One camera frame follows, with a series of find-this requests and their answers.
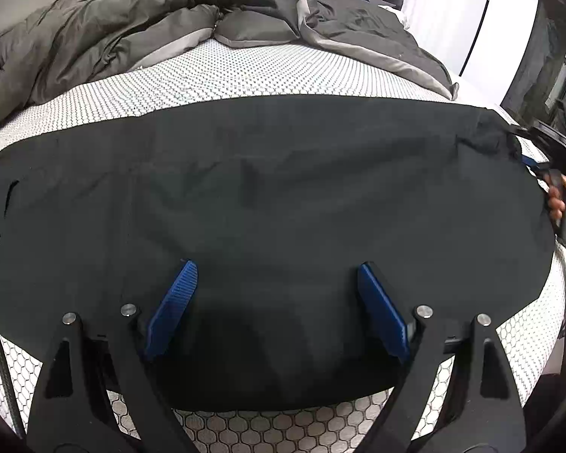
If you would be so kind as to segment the black pants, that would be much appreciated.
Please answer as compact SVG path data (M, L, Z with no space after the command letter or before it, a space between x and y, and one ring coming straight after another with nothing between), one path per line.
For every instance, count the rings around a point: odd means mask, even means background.
M172 407L285 410L395 383L356 289L503 322L541 292L544 194L494 111L281 95L198 102L0 152L0 332L36 359L79 314L147 325L185 262L198 288L151 366Z

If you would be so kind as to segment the white wardrobe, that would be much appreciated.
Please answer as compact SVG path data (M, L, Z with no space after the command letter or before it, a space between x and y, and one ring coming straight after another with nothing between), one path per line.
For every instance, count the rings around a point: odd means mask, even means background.
M419 46L459 84L462 103L495 108L518 70L539 0L404 0Z

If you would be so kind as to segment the white honeycomb mattress cover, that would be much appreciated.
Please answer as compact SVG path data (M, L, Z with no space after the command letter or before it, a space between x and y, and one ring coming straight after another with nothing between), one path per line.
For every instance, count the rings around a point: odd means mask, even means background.
M431 100L417 85L347 57L288 44L232 49L208 40L148 69L78 86L26 109L0 130L0 151L36 135L148 114L204 100L253 95L330 94ZM566 251L558 250L538 300L498 333L520 398L533 392L561 331L566 304ZM386 391L288 412L178 413L203 452L349 452L388 399Z

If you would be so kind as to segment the dark green duvet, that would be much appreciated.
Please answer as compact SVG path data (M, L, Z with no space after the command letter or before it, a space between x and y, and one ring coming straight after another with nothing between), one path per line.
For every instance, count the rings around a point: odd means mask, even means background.
M0 35L0 128L16 111L207 39L232 48L303 41L457 95L397 16L364 0L55 0Z

